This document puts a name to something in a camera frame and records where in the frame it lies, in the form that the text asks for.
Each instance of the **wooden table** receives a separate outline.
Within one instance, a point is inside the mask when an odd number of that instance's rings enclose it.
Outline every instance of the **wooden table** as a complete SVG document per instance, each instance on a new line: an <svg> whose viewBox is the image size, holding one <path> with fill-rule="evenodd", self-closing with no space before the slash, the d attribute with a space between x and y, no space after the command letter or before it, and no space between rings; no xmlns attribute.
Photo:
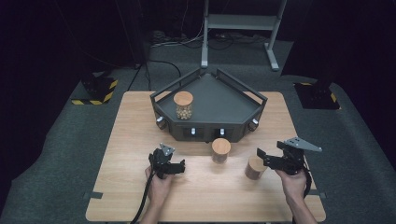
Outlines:
<svg viewBox="0 0 396 224"><path fill-rule="evenodd" d="M260 126L232 143L223 164L212 161L211 143L178 142L167 131L161 131L155 123L151 94L129 91L122 98L93 189L103 197L91 198L86 213L89 221L134 218L146 185L144 171L149 166L149 153L160 143L176 149L172 162L186 160L186 171L174 178L160 221L291 221L280 177L271 169L259 180L250 180L244 173L257 147L269 155L281 156L276 141L297 135L281 93L262 92L268 102ZM308 195L305 201L317 221L323 221L326 215L319 196Z"/></svg>

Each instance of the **shelf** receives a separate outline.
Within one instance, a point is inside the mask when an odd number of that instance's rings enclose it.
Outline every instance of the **shelf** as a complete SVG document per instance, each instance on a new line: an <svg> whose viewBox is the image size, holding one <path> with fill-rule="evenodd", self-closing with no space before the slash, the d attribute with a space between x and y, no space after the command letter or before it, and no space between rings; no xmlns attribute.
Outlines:
<svg viewBox="0 0 396 224"><path fill-rule="evenodd" d="M276 16L208 15L208 28L237 30L274 30Z"/></svg>

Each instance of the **wrist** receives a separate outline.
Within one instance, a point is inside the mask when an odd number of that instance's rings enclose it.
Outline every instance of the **wrist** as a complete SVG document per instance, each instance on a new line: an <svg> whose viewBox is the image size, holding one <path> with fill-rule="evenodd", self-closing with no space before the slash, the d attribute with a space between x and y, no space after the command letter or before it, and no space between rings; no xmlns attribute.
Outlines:
<svg viewBox="0 0 396 224"><path fill-rule="evenodd" d="M302 205L305 205L304 197L301 195L287 196L286 203L291 209L294 207L300 207Z"/></svg>
<svg viewBox="0 0 396 224"><path fill-rule="evenodd" d="M148 206L151 208L162 209L164 203L165 203L165 201L163 201L163 200L150 201Z"/></svg>
<svg viewBox="0 0 396 224"><path fill-rule="evenodd" d="M163 206L161 204L150 202L147 211L140 220L140 224L157 223L162 210Z"/></svg>

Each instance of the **jar with wooden lid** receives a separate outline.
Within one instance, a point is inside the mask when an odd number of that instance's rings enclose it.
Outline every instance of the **jar with wooden lid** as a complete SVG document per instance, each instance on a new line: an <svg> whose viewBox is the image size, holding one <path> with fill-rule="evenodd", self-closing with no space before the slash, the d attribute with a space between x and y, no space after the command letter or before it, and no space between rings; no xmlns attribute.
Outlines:
<svg viewBox="0 0 396 224"><path fill-rule="evenodd" d="M215 163L224 163L227 161L228 154L231 150L231 143L225 138L217 138L212 143L212 161Z"/></svg>
<svg viewBox="0 0 396 224"><path fill-rule="evenodd" d="M176 114L178 119L190 119L192 116L193 96L188 91L180 91L175 94Z"/></svg>
<svg viewBox="0 0 396 224"><path fill-rule="evenodd" d="M267 169L260 157L253 155L248 159L245 175L251 180L258 180Z"/></svg>

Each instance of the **wooden lid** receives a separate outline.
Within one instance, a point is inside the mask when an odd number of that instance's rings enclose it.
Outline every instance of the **wooden lid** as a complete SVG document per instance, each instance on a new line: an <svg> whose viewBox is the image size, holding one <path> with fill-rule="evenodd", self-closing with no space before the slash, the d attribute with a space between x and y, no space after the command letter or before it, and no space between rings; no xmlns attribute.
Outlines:
<svg viewBox="0 0 396 224"><path fill-rule="evenodd" d="M174 96L174 101L177 105L189 105L192 103L192 100L192 94L187 91L180 91Z"/></svg>
<svg viewBox="0 0 396 224"><path fill-rule="evenodd" d="M227 154L231 150L231 143L225 138L217 138L213 141L212 148L220 155Z"/></svg>
<svg viewBox="0 0 396 224"><path fill-rule="evenodd" d="M263 171L265 171L265 169L267 169L267 167L264 166L263 160L258 156L251 156L248 159L248 164L251 169L253 169L257 172L263 172Z"/></svg>

